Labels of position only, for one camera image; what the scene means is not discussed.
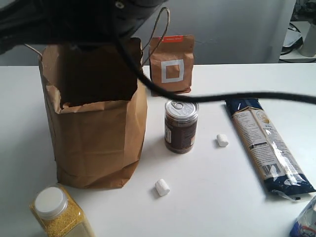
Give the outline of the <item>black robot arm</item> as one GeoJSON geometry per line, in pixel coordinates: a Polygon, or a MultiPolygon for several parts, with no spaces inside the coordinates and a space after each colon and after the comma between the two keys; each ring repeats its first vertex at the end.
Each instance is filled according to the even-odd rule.
{"type": "Polygon", "coordinates": [[[163,0],[2,0],[0,52],[23,44],[97,46],[131,37],[163,0]]]}

